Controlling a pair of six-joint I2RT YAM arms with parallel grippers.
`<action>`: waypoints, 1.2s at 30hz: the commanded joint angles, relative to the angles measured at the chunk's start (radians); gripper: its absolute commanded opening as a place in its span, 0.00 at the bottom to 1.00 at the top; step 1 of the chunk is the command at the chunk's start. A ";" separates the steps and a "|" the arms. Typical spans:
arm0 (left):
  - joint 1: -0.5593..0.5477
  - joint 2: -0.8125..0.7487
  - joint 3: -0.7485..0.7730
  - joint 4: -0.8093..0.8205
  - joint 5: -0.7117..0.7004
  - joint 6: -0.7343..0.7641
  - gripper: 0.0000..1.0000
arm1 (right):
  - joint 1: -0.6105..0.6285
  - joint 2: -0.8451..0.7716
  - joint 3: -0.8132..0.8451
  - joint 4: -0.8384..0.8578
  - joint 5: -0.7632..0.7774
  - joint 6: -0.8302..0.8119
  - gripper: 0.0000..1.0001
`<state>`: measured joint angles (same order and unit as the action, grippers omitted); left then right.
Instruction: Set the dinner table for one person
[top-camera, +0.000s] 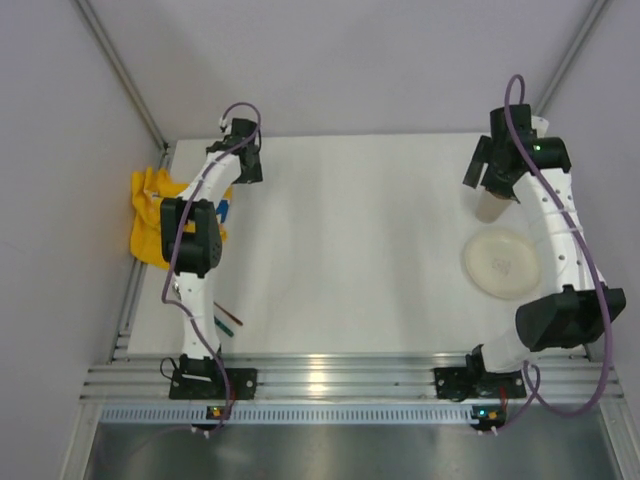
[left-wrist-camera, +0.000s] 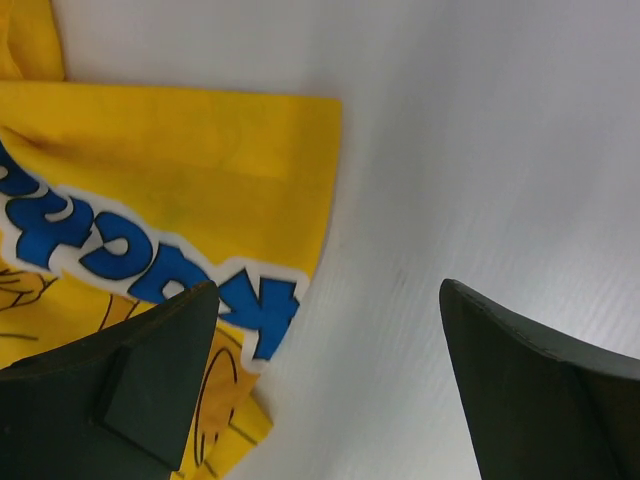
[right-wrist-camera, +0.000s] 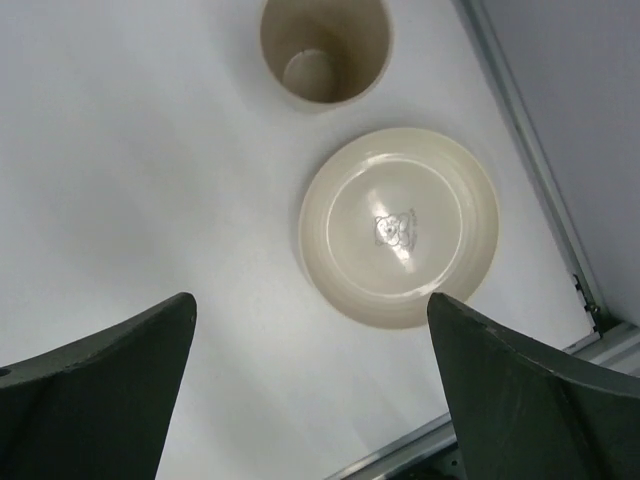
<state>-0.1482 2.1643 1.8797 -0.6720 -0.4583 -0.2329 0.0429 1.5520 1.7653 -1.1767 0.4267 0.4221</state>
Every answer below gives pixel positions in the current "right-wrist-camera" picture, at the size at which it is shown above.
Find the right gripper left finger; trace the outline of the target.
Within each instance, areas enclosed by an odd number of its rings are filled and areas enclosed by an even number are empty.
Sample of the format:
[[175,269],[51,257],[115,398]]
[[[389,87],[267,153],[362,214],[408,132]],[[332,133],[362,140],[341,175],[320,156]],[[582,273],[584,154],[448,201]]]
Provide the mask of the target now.
[[155,478],[196,318],[182,292],[2,367],[2,478]]

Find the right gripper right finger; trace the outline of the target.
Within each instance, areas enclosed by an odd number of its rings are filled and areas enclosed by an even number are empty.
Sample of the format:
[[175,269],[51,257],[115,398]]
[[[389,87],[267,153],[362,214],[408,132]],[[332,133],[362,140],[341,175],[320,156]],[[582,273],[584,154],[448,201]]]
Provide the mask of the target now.
[[470,479],[636,479],[639,380],[511,330],[442,293],[431,340]]

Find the beige cup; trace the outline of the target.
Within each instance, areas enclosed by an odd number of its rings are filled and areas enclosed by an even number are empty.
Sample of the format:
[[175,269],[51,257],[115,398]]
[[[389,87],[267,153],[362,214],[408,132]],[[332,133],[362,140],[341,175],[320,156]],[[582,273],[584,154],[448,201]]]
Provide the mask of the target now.
[[262,58],[295,109],[324,113],[365,97],[391,60],[387,1],[266,1]]

